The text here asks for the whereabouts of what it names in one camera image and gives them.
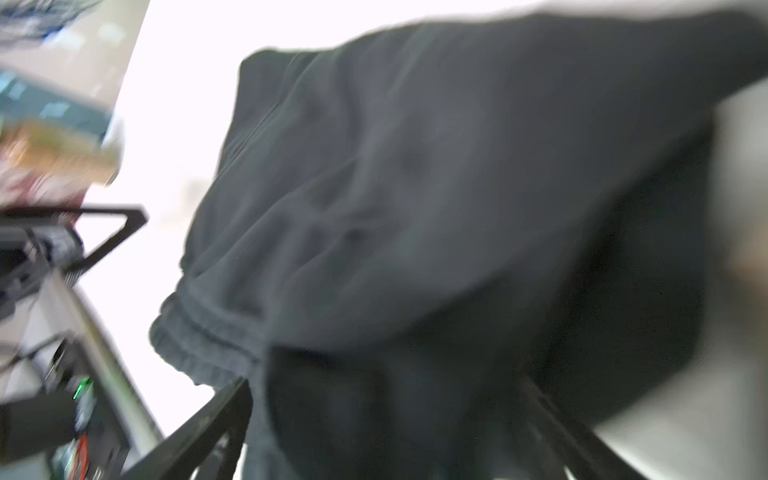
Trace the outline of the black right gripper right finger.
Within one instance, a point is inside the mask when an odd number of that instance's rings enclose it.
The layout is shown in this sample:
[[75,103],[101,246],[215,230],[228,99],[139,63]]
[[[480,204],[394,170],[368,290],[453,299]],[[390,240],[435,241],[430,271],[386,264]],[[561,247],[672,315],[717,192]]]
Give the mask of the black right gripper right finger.
[[518,378],[539,460],[536,479],[642,479],[590,428],[563,412],[527,375]]

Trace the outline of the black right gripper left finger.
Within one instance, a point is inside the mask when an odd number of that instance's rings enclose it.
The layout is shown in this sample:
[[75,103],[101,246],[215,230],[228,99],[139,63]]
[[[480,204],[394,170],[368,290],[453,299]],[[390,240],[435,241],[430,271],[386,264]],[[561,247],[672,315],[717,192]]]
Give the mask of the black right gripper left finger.
[[234,380],[121,477],[137,480],[233,478],[252,406],[248,381]]

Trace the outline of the black shorts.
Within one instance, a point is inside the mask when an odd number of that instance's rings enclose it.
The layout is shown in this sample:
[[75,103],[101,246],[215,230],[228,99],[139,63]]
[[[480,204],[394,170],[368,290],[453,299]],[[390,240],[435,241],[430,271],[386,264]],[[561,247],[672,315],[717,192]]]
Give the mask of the black shorts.
[[150,342],[249,381],[248,479],[538,477],[523,384],[595,424],[693,357],[715,111],[766,74],[733,10],[256,52]]

